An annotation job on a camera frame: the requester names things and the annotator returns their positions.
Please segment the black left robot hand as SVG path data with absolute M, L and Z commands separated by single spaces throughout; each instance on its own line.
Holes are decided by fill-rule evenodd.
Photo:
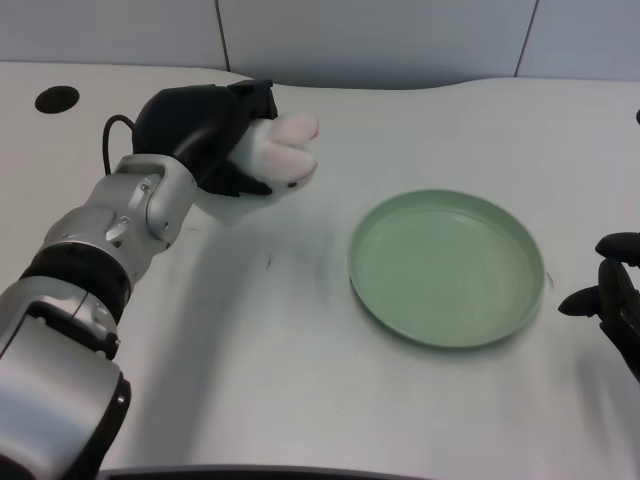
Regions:
M 272 189 L 241 172 L 229 156 L 253 120 L 276 118 L 272 86 L 270 80 L 243 80 L 164 89 L 135 121 L 133 152 L 176 159 L 211 194 L 268 196 Z

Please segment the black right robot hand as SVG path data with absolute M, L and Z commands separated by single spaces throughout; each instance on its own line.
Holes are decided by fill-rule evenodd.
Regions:
M 569 295 L 558 311 L 572 317 L 597 316 L 601 330 L 639 380 L 639 291 L 625 268 L 639 267 L 639 234 L 607 235 L 595 251 L 603 257 L 598 284 Z

